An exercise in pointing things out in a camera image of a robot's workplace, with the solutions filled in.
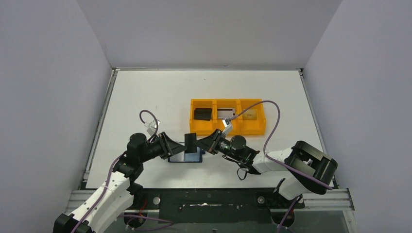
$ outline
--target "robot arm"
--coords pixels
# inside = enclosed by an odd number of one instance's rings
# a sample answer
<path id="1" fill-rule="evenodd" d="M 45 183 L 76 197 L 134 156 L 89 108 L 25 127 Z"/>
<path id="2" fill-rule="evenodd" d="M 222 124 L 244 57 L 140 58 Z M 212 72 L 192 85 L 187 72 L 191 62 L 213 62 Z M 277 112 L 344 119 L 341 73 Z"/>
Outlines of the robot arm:
<path id="1" fill-rule="evenodd" d="M 212 154 L 220 152 L 223 158 L 237 163 L 240 169 L 254 175 L 268 171 L 289 171 L 293 177 L 282 180 L 277 190 L 287 200 L 305 192 L 325 194 L 327 189 L 331 189 L 328 184 L 338 164 L 327 154 L 304 141 L 265 154 L 248 147 L 243 136 L 236 135 L 230 141 L 225 139 L 231 129 L 230 120 L 223 120 L 223 124 L 226 126 L 223 132 L 217 129 L 210 136 L 199 140 L 196 140 L 195 133 L 186 134 L 187 152 L 193 152 L 196 146 Z"/>
<path id="2" fill-rule="evenodd" d="M 134 203 L 143 200 L 143 187 L 135 180 L 143 171 L 143 163 L 161 157 L 167 159 L 186 147 L 172 141 L 164 132 L 152 141 L 142 133 L 130 136 L 127 151 L 113 163 L 109 180 L 69 215 L 61 214 L 53 233 L 102 233 Z"/>

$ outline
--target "red wire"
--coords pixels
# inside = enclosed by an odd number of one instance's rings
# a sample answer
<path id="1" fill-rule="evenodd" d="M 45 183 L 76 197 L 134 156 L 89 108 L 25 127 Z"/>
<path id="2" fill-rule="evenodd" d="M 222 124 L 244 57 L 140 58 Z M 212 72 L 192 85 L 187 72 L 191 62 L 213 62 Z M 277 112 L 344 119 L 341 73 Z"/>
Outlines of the red wire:
<path id="1" fill-rule="evenodd" d="M 144 210 L 144 208 L 146 208 L 146 205 L 147 205 L 147 199 L 144 200 L 144 205 L 143 205 L 143 206 L 141 207 L 141 209 L 139 210 L 139 215 L 140 215 L 140 216 L 143 216 L 143 215 L 141 214 L 141 211 Z"/>

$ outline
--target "orange container compartment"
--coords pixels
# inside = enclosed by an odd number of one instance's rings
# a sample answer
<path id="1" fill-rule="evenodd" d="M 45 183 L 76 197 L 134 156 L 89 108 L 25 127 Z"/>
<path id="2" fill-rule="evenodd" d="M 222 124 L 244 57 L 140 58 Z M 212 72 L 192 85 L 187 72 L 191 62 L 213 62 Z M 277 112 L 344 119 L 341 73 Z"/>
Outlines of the orange container compartment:
<path id="1" fill-rule="evenodd" d="M 250 105 L 262 101 L 261 99 L 240 99 L 240 107 L 242 111 Z M 263 104 L 258 104 L 252 107 L 248 112 L 245 112 L 243 117 L 242 127 L 240 128 L 241 135 L 265 135 L 266 132 L 266 117 L 263 110 Z"/>
<path id="2" fill-rule="evenodd" d="M 220 108 L 233 108 L 235 114 L 243 109 L 261 101 L 261 99 L 192 99 L 190 105 L 190 132 L 200 136 L 207 136 L 216 129 L 223 130 L 221 119 L 218 119 L 217 110 Z M 211 108 L 212 120 L 195 120 L 194 110 L 196 108 Z M 259 104 L 243 115 L 232 120 L 233 130 L 229 135 L 265 135 L 266 117 L 262 104 Z"/>
<path id="3" fill-rule="evenodd" d="M 216 111 L 219 108 L 234 108 L 236 115 L 241 112 L 240 101 L 234 99 L 216 99 Z M 240 135 L 240 128 L 242 126 L 242 116 L 239 116 L 236 119 L 232 120 L 232 125 L 233 129 L 229 133 L 229 135 Z M 217 119 L 217 128 L 222 131 L 224 130 L 222 119 Z"/>
<path id="4" fill-rule="evenodd" d="M 211 108 L 212 109 L 212 120 L 195 120 L 194 110 L 196 108 Z M 208 136 L 213 131 L 216 130 L 217 125 L 217 110 L 216 101 L 213 99 L 198 99 L 191 100 L 190 104 L 190 132 L 197 133 L 197 135 Z"/>

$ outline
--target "white wall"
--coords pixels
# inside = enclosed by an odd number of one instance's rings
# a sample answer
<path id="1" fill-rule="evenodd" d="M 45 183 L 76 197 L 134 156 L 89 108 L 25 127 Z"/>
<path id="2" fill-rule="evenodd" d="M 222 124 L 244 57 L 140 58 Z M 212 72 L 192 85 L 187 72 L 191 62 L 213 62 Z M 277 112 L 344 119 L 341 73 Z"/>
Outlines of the white wall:
<path id="1" fill-rule="evenodd" d="M 81 180 L 110 65 L 75 0 L 0 3 L 0 226 L 51 232 Z"/>
<path id="2" fill-rule="evenodd" d="M 343 0 L 304 69 L 361 233 L 412 232 L 412 1 Z"/>
<path id="3" fill-rule="evenodd" d="M 342 0 L 77 0 L 113 67 L 302 68 Z"/>

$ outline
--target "white table surface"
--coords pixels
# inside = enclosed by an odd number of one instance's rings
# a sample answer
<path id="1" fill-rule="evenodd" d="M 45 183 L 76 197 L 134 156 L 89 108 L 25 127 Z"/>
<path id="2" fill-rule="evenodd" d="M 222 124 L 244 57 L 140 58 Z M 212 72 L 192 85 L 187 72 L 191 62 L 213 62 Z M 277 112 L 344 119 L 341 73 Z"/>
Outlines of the white table surface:
<path id="1" fill-rule="evenodd" d="M 280 107 L 281 119 L 267 150 L 282 150 L 298 140 L 322 150 L 298 71 L 119 71 L 86 187 L 102 185 L 110 164 L 126 150 L 130 135 L 146 133 L 138 116 L 142 109 L 152 111 L 161 121 L 159 132 L 184 141 L 191 99 L 273 100 Z M 269 103 L 264 110 L 267 136 L 277 110 Z M 152 121 L 148 114 L 143 118 Z M 262 151 L 266 136 L 246 136 L 247 145 Z M 220 154 L 206 154 L 202 163 L 155 158 L 144 163 L 136 182 L 145 188 L 250 188 L 275 187 L 280 179 L 291 176 L 284 171 L 267 172 L 249 174 L 240 181 L 237 168 Z"/>

